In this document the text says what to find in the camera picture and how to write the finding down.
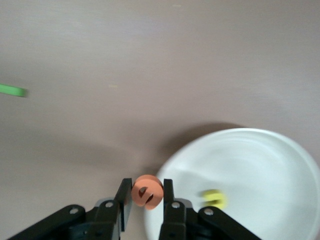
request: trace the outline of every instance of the green marker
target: green marker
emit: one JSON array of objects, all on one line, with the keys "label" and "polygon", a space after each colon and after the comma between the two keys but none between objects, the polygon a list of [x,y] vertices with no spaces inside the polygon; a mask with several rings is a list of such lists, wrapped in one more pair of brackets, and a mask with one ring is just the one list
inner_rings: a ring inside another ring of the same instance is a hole
[{"label": "green marker", "polygon": [[0,84],[0,93],[18,97],[25,97],[27,94],[27,90],[16,86]]}]

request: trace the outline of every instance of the yellow object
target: yellow object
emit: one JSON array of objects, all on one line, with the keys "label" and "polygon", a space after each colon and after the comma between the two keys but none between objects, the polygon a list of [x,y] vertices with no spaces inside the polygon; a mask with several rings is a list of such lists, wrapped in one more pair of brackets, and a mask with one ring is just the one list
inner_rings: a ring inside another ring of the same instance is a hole
[{"label": "yellow object", "polygon": [[218,189],[204,191],[202,197],[205,199],[204,205],[224,209],[227,206],[227,197]]}]

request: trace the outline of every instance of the white plate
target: white plate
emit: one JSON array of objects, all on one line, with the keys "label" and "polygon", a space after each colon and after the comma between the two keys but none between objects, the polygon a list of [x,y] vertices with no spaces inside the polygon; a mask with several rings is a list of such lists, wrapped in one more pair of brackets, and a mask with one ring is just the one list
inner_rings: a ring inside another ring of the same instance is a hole
[{"label": "white plate", "polygon": [[[219,189],[223,211],[263,240],[314,240],[320,226],[320,172],[296,142],[275,132],[235,128],[189,143],[161,168],[176,198],[203,207],[201,192]],[[149,240],[158,240],[163,203],[145,212]]]}]

